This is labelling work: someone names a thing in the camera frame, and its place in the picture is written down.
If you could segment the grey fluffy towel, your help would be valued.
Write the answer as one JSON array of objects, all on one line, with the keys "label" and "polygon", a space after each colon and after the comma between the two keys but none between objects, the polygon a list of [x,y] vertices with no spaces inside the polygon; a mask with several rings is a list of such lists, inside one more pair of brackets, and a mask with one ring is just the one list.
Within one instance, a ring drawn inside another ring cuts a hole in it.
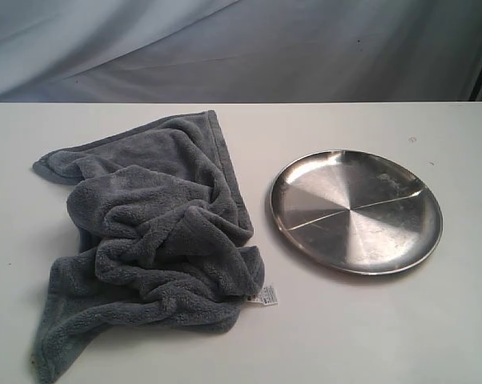
[{"label": "grey fluffy towel", "polygon": [[50,270],[32,363],[56,382],[115,326],[226,332],[263,287],[264,264],[212,110],[42,156],[34,172],[68,185],[76,255]]}]

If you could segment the grey backdrop cloth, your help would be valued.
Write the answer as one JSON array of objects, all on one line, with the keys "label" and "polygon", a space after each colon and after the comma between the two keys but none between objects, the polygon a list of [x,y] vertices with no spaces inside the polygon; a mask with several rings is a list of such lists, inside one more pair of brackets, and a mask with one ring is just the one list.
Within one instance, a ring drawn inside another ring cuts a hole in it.
[{"label": "grey backdrop cloth", "polygon": [[0,1],[0,102],[465,100],[482,1]]}]

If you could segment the round stainless steel plate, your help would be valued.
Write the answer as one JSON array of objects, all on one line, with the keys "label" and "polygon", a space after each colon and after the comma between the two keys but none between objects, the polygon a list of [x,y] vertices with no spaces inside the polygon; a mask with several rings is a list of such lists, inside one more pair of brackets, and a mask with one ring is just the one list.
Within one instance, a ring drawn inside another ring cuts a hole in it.
[{"label": "round stainless steel plate", "polygon": [[399,274],[426,261],[443,233],[436,196],[410,170],[375,154],[298,158],[267,196],[279,237],[297,254],[348,274]]}]

